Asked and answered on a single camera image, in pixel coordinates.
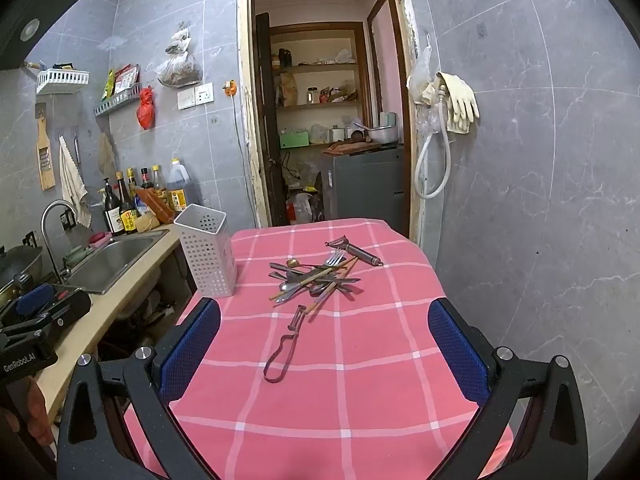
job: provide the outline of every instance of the perforated utensil holder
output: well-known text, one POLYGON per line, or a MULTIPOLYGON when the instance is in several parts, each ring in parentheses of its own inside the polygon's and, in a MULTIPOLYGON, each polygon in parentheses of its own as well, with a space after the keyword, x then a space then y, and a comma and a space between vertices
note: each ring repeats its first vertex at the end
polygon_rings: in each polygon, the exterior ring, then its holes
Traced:
POLYGON ((191 204, 174 224, 198 290, 210 298, 231 296, 237 271, 226 213, 191 204))

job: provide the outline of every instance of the wooden chopstick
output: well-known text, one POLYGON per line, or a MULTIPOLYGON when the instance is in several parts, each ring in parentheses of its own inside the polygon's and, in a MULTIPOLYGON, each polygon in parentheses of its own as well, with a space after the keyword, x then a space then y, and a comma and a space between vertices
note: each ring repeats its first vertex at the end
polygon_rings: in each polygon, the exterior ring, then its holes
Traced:
MULTIPOLYGON (((346 278, 347 275, 351 272, 351 269, 353 269, 353 266, 357 263, 358 259, 357 258, 352 258, 351 260, 349 260, 348 262, 345 262, 346 266, 343 269, 342 273, 338 273, 338 278, 346 278)), ((324 292, 320 295, 320 297, 315 300, 313 302, 313 304, 311 306, 308 306, 305 310, 305 314, 311 314, 316 308, 318 308, 318 306, 323 303, 334 291, 335 287, 337 287, 338 284, 333 282, 333 283, 329 283, 329 286, 324 290, 324 292)))
MULTIPOLYGON (((351 262, 355 263, 355 260, 357 260, 357 257, 354 256, 351 260, 347 260, 346 262, 341 263, 340 265, 336 265, 333 267, 329 267, 328 269, 323 270, 322 272, 318 272, 317 274, 310 276, 309 278, 306 278, 304 280, 302 280, 300 282, 300 288, 304 287, 305 285, 307 285, 308 283, 311 283, 315 280, 317 280, 318 278, 321 278, 322 276, 328 274, 329 272, 333 272, 336 269, 341 269, 347 265, 349 265, 351 262)), ((288 290, 284 290, 281 291, 280 293, 276 294, 275 296, 271 296, 269 298, 270 301, 275 300, 276 298, 279 298, 280 296, 283 296, 284 294, 286 294, 287 292, 289 292, 288 290)))

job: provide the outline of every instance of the dark brown door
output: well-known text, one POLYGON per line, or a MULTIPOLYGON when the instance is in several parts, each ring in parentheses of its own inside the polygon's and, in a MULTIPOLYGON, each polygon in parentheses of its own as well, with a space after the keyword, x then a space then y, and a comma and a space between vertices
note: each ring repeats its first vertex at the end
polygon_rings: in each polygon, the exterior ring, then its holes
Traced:
POLYGON ((280 139, 278 137, 276 95, 271 70, 271 35, 267 12, 255 17, 255 31, 260 70, 257 83, 260 86, 260 94, 262 94, 262 102, 258 103, 258 120, 260 121, 260 143, 262 144, 262 160, 271 211, 271 224, 274 226, 289 225, 286 203, 287 186, 282 176, 280 164, 280 139))

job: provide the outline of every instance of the range hood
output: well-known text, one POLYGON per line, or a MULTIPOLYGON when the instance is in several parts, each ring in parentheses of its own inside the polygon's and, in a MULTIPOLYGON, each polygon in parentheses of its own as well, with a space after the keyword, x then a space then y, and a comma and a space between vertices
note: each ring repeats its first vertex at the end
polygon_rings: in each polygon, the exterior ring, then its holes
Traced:
POLYGON ((33 47, 78 0, 33 0, 12 29, 0 56, 0 70, 20 68, 33 47))

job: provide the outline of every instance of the curved faucet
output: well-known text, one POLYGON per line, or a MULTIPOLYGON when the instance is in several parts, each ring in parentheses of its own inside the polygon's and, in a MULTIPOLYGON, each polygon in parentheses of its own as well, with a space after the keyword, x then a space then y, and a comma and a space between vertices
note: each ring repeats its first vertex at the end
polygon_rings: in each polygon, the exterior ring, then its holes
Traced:
POLYGON ((60 275, 60 271, 58 270, 58 266, 56 265, 56 261, 53 257, 53 253, 51 252, 51 244, 49 242, 49 235, 47 235, 47 227, 46 227, 47 216, 49 216, 49 212, 53 208, 55 208, 55 206, 57 205, 63 205, 66 208, 68 208, 71 211, 71 214, 73 215, 74 220, 76 220, 76 212, 74 211, 74 207, 69 202, 67 202, 66 200, 54 200, 48 206, 46 206, 46 208, 44 208, 44 211, 42 213, 42 220, 40 220, 40 230, 42 231, 42 238, 44 239, 44 245, 47 248, 47 253, 49 253, 49 258, 51 258, 51 264, 53 265, 53 272, 56 273, 56 278, 58 279, 59 283, 65 283, 62 279, 62 276, 60 275))

